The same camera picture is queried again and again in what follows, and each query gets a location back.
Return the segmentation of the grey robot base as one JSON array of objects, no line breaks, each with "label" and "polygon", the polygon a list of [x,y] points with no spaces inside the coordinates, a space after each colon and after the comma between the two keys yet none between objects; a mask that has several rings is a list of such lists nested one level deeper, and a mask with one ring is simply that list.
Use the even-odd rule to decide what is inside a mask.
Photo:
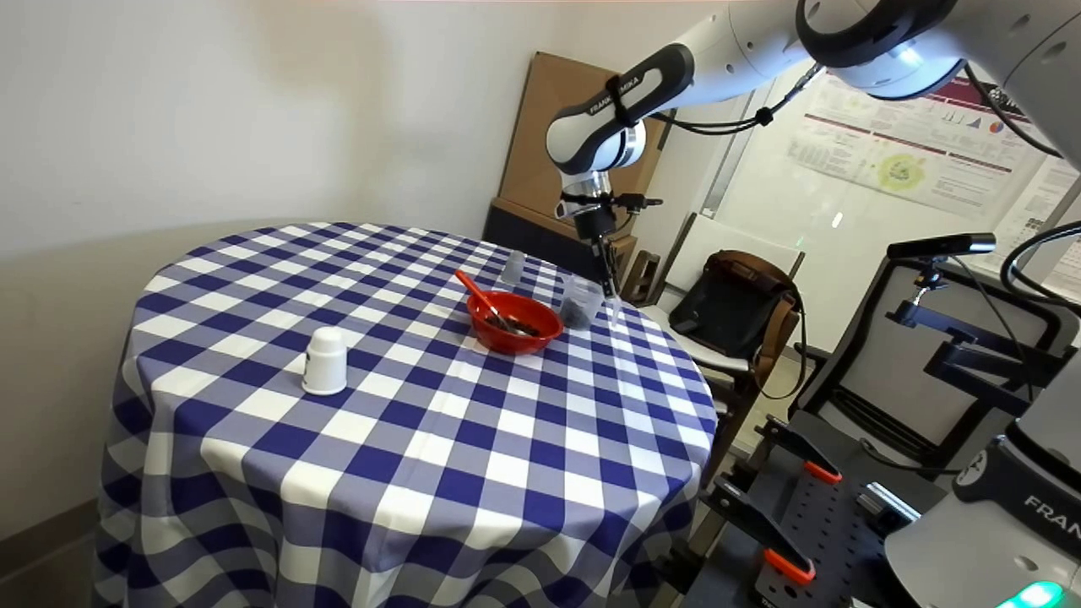
[{"label": "grey robot base", "polygon": [[917,608],[1077,608],[1081,359],[885,538],[885,561]]}]

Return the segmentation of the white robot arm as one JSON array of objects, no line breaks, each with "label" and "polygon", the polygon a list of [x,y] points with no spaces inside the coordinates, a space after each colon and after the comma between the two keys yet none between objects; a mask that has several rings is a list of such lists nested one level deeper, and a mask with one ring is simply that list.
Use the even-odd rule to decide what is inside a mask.
[{"label": "white robot arm", "polygon": [[796,60],[877,101],[917,98],[980,64],[1081,166],[1081,0],[722,0],[548,120],[556,214],[604,209],[606,176],[646,150],[646,117],[751,94]]}]

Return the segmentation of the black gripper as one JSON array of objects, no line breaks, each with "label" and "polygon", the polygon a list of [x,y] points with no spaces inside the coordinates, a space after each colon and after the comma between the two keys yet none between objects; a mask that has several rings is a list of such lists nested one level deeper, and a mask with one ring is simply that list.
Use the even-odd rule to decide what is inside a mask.
[{"label": "black gripper", "polygon": [[606,297],[619,295],[619,239],[606,239],[612,233],[620,233],[642,209],[650,206],[650,194],[646,193],[602,193],[602,194],[561,194],[556,215],[570,219],[577,235],[594,242],[602,286]]}]

